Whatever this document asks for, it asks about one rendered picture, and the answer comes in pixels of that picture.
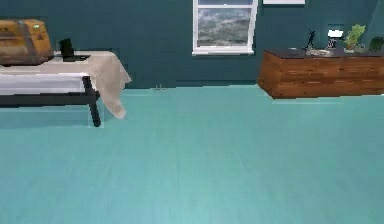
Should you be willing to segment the white framed picture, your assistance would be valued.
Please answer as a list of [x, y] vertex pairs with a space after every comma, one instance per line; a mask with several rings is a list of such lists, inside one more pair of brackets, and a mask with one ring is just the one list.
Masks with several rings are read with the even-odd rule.
[[264, 5], [305, 5], [306, 0], [263, 0]]

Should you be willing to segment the brown cardboard box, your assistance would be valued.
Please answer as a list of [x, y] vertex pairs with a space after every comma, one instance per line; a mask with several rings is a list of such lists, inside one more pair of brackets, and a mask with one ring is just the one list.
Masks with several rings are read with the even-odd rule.
[[54, 58], [46, 24], [37, 19], [0, 19], [0, 65], [37, 66]]

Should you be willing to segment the brown wooden dresser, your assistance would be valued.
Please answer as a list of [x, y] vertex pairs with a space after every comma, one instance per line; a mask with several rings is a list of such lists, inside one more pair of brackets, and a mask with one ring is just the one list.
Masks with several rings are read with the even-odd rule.
[[273, 99], [381, 95], [384, 50], [351, 54], [331, 49], [318, 56], [265, 50], [257, 81]]

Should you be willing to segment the grey flat dish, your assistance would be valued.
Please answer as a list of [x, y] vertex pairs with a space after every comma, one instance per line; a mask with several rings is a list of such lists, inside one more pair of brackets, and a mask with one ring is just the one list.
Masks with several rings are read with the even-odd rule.
[[308, 56], [322, 56], [322, 55], [329, 55], [331, 54], [331, 51], [324, 50], [324, 49], [310, 49], [306, 51], [306, 55]]

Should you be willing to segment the black laptop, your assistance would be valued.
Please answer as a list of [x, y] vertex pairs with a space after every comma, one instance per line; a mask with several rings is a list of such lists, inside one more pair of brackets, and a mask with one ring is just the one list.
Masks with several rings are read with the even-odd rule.
[[89, 55], [75, 55], [70, 38], [66, 38], [59, 41], [60, 53], [64, 62], [85, 61], [89, 58]]

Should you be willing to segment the light green house plant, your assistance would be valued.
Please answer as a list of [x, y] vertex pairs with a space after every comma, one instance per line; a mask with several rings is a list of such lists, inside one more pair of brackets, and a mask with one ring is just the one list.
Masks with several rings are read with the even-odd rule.
[[355, 24], [352, 26], [351, 30], [348, 32], [344, 43], [345, 43], [345, 51], [346, 52], [354, 52], [354, 48], [356, 47], [359, 38], [365, 32], [366, 26]]

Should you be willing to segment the white framed window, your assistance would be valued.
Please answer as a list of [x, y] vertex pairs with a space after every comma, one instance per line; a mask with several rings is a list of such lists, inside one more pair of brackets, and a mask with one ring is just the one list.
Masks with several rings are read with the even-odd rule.
[[252, 55], [258, 0], [193, 0], [193, 56]]

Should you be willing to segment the dark green house plant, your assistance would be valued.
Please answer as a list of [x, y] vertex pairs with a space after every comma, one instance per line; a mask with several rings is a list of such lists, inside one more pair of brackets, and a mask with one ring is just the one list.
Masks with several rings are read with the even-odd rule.
[[384, 37], [374, 37], [369, 45], [369, 50], [372, 52], [378, 52], [384, 45]]

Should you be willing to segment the black framed bed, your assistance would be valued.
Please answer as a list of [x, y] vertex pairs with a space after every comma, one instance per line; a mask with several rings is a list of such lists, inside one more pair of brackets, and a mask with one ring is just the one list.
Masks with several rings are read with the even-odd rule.
[[0, 75], [0, 108], [88, 105], [99, 127], [99, 97], [86, 73]]

